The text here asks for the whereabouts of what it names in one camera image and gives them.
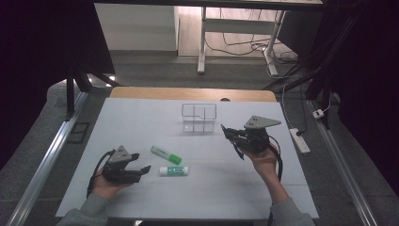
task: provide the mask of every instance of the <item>metal frame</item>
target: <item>metal frame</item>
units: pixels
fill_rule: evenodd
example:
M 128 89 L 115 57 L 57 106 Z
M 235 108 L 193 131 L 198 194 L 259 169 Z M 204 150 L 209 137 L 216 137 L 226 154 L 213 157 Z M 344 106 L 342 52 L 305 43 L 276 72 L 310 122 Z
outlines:
M 264 58 L 267 62 L 267 67 L 272 76 L 278 75 L 276 66 L 271 57 L 274 42 L 279 33 L 279 26 L 281 25 L 282 11 L 275 22 L 269 21 L 245 21 L 232 19 L 206 19 L 206 7 L 202 8 L 201 12 L 201 31 L 200 31 L 200 45 L 199 45 L 199 64 L 197 73 L 205 73 L 205 33 L 219 32 L 219 33 L 237 33 L 237 34 L 259 34 L 270 35 L 270 42 L 267 48 L 263 50 Z
M 64 143 L 67 140 L 68 134 L 71 132 L 74 124 L 76 123 L 76 120 L 80 114 L 80 109 L 87 96 L 87 93 L 79 93 L 75 101 L 75 111 L 73 115 L 68 121 L 64 121 L 59 128 L 56 137 L 47 150 L 46 155 L 41 160 L 35 175 L 27 186 L 23 196 L 17 204 L 17 207 L 14 209 L 14 212 L 9 218 L 7 225 L 24 225 L 24 222 L 29 216 L 31 209 L 38 198 Z
M 311 112 L 317 110 L 318 107 L 314 101 L 307 101 L 307 103 Z M 351 169 L 348 167 L 348 164 L 346 163 L 345 158 L 334 139 L 334 136 L 321 121 L 317 121 L 317 126 L 328 147 L 331 157 L 334 160 L 335 166 L 343 178 L 343 183 L 345 184 L 349 195 L 354 201 L 363 224 L 368 226 L 378 225 L 370 205 L 364 197 L 363 192 L 359 188 Z

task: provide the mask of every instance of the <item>table leg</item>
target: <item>table leg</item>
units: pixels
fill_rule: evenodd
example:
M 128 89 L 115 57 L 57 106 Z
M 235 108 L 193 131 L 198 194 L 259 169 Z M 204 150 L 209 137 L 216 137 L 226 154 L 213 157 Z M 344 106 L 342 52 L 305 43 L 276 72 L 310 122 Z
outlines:
M 199 66 L 198 74 L 205 73 L 205 26 L 206 26 L 206 8 L 202 8 L 200 44 L 199 44 Z
M 70 68 L 67 76 L 67 119 L 69 121 L 74 113 L 74 86 L 73 86 L 73 73 L 76 71 Z
M 270 75 L 271 76 L 279 75 L 277 70 L 276 70 L 276 66 L 274 64 L 273 57 L 271 57 L 271 53 L 273 51 L 273 45 L 274 45 L 274 43 L 276 41 L 276 37 L 277 37 L 277 35 L 279 33 L 279 27 L 281 26 L 281 21 L 282 21 L 282 17 L 284 16 L 284 12 L 285 11 L 281 11 L 280 12 L 280 14 L 279 14 L 279 16 L 278 16 L 278 18 L 277 18 L 277 20 L 275 22 L 275 26 L 273 28 L 273 33 L 270 36 L 270 42 L 267 45 L 267 48 L 265 50 L 263 50 L 263 55 L 264 55 L 264 58 L 266 59 L 267 67 L 268 67 L 268 69 L 270 71 Z

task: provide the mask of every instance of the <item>white table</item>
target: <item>white table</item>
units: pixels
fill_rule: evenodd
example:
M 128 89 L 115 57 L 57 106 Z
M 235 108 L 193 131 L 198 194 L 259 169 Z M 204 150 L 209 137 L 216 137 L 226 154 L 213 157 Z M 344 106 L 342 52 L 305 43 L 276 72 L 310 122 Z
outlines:
M 217 105 L 213 133 L 183 132 L 182 104 L 194 103 Z M 279 103 L 119 98 L 105 100 L 56 216 L 63 217 L 70 209 L 80 208 L 86 199 L 88 179 L 100 157 L 123 145 L 129 153 L 140 153 L 126 169 L 138 170 L 148 165 L 152 169 L 109 204 L 111 218 L 267 219 L 271 199 L 264 182 L 249 159 L 238 157 L 220 128 L 223 124 L 244 129 L 252 115 L 282 122 L 267 128 L 281 147 L 282 184 L 302 212 L 318 218 Z M 189 167 L 188 175 L 161 177 L 159 168 L 172 164 L 151 153 L 152 145 L 180 156 L 180 165 Z

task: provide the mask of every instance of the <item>clear plastic container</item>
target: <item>clear plastic container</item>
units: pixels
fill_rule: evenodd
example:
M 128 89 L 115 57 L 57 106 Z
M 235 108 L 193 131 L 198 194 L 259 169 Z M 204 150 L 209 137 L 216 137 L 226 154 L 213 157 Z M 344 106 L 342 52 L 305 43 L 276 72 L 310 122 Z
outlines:
M 215 104 L 183 104 L 184 132 L 214 132 L 216 120 Z

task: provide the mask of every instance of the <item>hand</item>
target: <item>hand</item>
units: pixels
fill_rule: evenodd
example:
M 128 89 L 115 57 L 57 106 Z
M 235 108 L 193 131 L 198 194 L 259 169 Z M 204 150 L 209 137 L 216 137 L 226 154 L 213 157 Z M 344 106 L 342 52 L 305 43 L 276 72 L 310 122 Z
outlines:
M 102 172 L 103 169 L 100 169 L 96 173 L 96 179 L 94 179 L 94 187 L 92 191 L 93 194 L 111 200 L 121 189 L 132 185 L 132 184 L 114 184 L 108 182 L 103 177 Z
M 273 144 L 271 145 L 274 149 L 277 149 L 276 146 Z M 279 203 L 288 200 L 289 196 L 287 191 L 282 186 L 279 177 L 276 174 L 277 158 L 273 152 L 270 149 L 266 149 L 262 153 L 252 153 L 247 150 L 240 150 L 252 161 L 253 167 L 266 183 L 272 202 Z
M 240 149 L 252 161 L 253 167 L 261 175 L 265 181 L 270 176 L 276 176 L 277 158 L 270 149 L 266 149 L 262 153 L 252 153 L 247 150 Z

